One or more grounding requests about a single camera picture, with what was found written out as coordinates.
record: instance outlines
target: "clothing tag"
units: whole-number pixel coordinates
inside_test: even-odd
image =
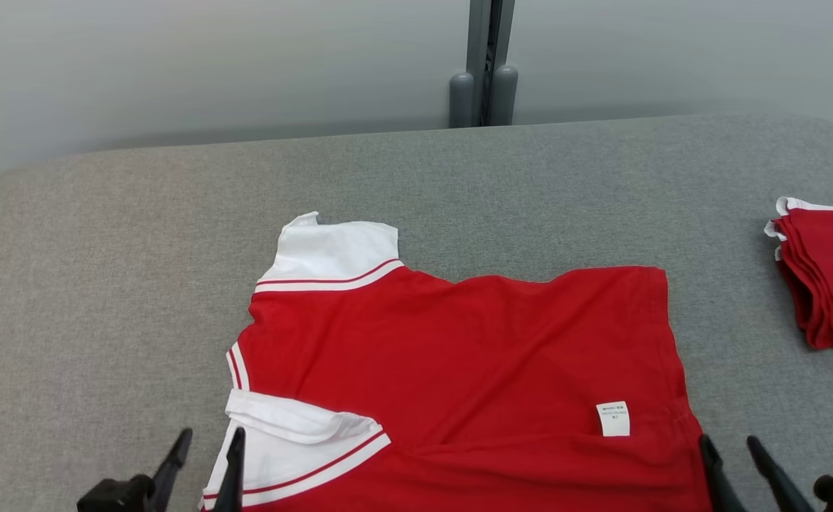
[[[631,435],[631,419],[624,401],[596,405],[596,410],[599,411],[599,422],[603,425],[603,437]]]

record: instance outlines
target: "gray table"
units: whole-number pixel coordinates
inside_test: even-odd
[[[400,228],[413,268],[550,279],[656,265],[690,401],[753,510],[758,434],[805,492],[833,472],[833,351],[812,353],[761,233],[774,200],[833,204],[833,126],[716,114],[134,149],[0,175],[0,510],[73,509],[101,476],[220,447],[225,350],[280,226]]]

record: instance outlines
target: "red stripe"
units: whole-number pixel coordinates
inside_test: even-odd
[[[387,262],[381,263],[381,265],[375,267],[371,271],[365,272],[363,275],[354,277],[351,279],[276,279],[275,281],[259,281],[258,285],[261,284],[288,284],[292,282],[354,282],[358,279],[362,279],[368,276],[371,273],[377,272],[381,267],[387,265],[388,263],[392,262],[400,262],[400,258],[394,258],[392,260],[387,260]]]
[[[233,355],[233,349],[230,349],[230,361],[233,363],[233,372],[236,373],[236,383],[240,386],[240,389],[243,389],[243,376],[240,375],[240,366],[236,363],[236,356]]]
[[[257,493],[263,493],[263,492],[274,490],[274,489],[280,489],[280,487],[291,486],[291,485],[293,485],[297,482],[302,482],[302,480],[309,479],[310,477],[315,476],[315,474],[321,473],[325,469],[328,469],[329,467],[334,466],[335,464],[341,462],[341,460],[344,460],[345,458],[350,457],[352,454],[355,454],[357,451],[362,450],[362,448],[366,447],[367,444],[370,444],[372,441],[374,441],[375,439],[380,437],[382,434],[384,434],[384,431],[380,430],[378,432],[378,434],[375,434],[372,437],[368,438],[367,440],[363,441],[357,447],[355,447],[354,449],[345,453],[345,455],[343,457],[339,457],[338,459],[335,459],[334,461],[331,461],[328,464],[325,464],[324,466],[319,467],[315,471],[312,471],[312,473],[303,474],[303,476],[298,477],[298,479],[288,480],[286,482],[283,482],[282,484],[277,484],[275,486],[267,486],[267,487],[259,487],[258,489],[243,490],[243,495],[257,494]],[[216,494],[211,494],[211,495],[206,494],[206,495],[204,495],[204,498],[205,499],[217,498],[217,495]]]

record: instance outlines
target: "white wall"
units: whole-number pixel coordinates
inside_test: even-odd
[[[447,124],[468,0],[0,0],[0,171]]]
[[[514,123],[738,108],[833,121],[833,0],[517,0]]]

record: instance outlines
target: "folded clothing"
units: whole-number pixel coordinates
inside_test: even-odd
[[[790,285],[796,322],[810,346],[833,347],[833,206],[783,197],[777,212],[780,218],[764,233],[780,240],[776,260]]]

